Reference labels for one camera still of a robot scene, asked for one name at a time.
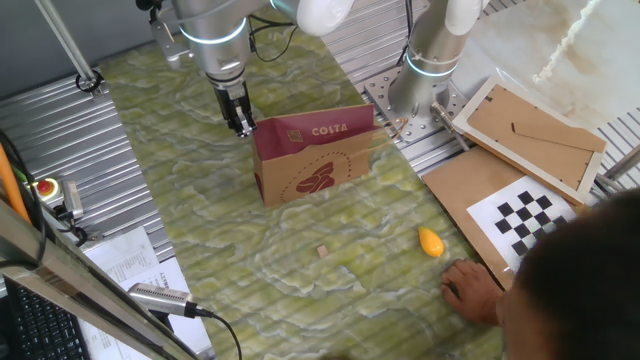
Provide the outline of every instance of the black hair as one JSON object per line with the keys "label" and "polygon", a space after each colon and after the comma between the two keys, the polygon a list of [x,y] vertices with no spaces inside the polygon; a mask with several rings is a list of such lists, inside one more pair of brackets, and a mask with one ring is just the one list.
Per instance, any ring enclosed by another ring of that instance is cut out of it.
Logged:
{"label": "black hair", "polygon": [[555,325],[556,360],[640,359],[640,190],[541,239],[516,284]]}

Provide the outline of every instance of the keyboard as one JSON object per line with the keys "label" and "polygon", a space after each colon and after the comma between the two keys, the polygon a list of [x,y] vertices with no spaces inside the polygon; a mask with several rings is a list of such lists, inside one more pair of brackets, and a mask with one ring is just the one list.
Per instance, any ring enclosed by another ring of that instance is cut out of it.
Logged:
{"label": "keyboard", "polygon": [[5,278],[23,360],[90,360],[78,318]]}

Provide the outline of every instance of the small wooden cube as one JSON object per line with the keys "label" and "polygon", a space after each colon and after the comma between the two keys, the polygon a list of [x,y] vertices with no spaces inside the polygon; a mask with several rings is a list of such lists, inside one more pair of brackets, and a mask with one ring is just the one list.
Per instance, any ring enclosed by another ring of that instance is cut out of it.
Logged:
{"label": "small wooden cube", "polygon": [[327,247],[324,245],[318,247],[318,249],[316,250],[318,250],[318,255],[320,255],[320,258],[323,258],[329,255],[329,250],[327,250]]}

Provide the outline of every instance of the green marble mat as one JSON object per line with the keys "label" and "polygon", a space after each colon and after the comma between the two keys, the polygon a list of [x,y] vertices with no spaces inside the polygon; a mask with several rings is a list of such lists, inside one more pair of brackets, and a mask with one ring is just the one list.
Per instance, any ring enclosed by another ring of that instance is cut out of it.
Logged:
{"label": "green marble mat", "polygon": [[[260,33],[261,55],[279,53],[290,31]],[[265,209],[250,142],[227,128],[191,61],[171,70],[154,44],[101,67],[191,291],[232,323],[247,359],[500,357],[499,329],[441,300],[443,269],[474,255],[395,146],[372,153],[360,179]],[[265,116],[362,103],[301,31],[280,60],[252,56],[247,73]],[[442,257],[420,249],[421,225],[444,239]],[[227,330],[205,326],[218,357],[235,359]]]}

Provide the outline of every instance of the red button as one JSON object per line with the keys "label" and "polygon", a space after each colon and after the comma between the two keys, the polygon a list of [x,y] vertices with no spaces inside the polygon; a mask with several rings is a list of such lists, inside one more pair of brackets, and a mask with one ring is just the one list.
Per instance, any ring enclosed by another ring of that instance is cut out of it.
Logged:
{"label": "red button", "polygon": [[49,195],[53,191],[53,186],[47,180],[40,180],[37,189],[40,195]]}

